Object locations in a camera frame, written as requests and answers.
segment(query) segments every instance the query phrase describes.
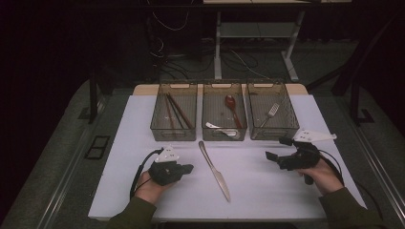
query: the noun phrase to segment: butter knife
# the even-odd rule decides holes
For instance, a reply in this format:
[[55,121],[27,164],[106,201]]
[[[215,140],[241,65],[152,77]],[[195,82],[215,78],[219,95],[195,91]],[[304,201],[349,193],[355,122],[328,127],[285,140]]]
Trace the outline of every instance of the butter knife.
[[206,162],[208,162],[208,165],[211,168],[212,173],[214,174],[215,179],[217,179],[218,184],[220,184],[221,190],[223,190],[223,193],[224,193],[224,195],[226,197],[226,200],[228,202],[230,202],[229,190],[228,190],[228,188],[226,186],[223,175],[217,169],[215,169],[214,164],[212,163],[211,159],[208,156],[208,153],[205,150],[205,146],[203,144],[203,141],[199,142],[199,146],[200,146],[200,149],[202,150],[203,156],[206,159]]

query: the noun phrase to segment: hand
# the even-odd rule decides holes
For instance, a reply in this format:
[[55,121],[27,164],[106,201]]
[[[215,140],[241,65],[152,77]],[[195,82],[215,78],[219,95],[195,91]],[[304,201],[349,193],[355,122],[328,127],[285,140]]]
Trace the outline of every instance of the hand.
[[323,159],[320,159],[312,168],[297,169],[296,171],[301,175],[311,176],[323,196],[344,187],[332,168]]
[[161,194],[173,186],[174,183],[167,184],[165,186],[158,185],[147,171],[140,175],[138,181],[138,189],[135,191],[135,197],[142,198],[152,204],[156,204]]

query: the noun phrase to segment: red spoon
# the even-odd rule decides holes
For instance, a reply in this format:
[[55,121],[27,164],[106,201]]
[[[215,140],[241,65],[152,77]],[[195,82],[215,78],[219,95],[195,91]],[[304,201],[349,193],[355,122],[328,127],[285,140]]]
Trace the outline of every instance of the red spoon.
[[225,105],[226,105],[227,108],[229,108],[232,111],[233,119],[235,120],[236,127],[238,129],[242,129],[241,122],[239,121],[239,118],[238,118],[238,116],[236,115],[236,112],[235,112],[236,101],[235,101],[235,98],[232,95],[229,94],[229,95],[227,95],[225,97]]

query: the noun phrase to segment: fork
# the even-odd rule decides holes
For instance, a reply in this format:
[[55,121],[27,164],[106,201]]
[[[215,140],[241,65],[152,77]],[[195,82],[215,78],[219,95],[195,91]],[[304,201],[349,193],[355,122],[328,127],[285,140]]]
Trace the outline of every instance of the fork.
[[[268,111],[268,113],[266,114],[266,116],[267,116],[267,117],[266,117],[266,120],[260,125],[260,128],[264,127],[264,126],[266,125],[267,121],[268,121],[269,119],[273,118],[273,117],[276,115],[276,113],[277,113],[279,107],[280,107],[280,105],[279,105],[278,103],[274,103],[274,104],[273,104],[273,106],[271,107],[270,111]],[[252,139],[256,138],[256,136],[257,136],[258,133],[259,133],[259,132],[256,132],[256,134],[254,134],[254,135],[252,136]]]

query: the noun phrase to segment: person's right hand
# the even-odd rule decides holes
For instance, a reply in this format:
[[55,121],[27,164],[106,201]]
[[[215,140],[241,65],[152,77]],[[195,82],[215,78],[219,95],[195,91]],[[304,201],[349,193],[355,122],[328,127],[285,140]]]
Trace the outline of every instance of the person's right hand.
[[297,169],[296,171],[301,175],[311,176],[323,196],[344,187],[334,174],[332,168],[323,159],[320,159],[312,168]]

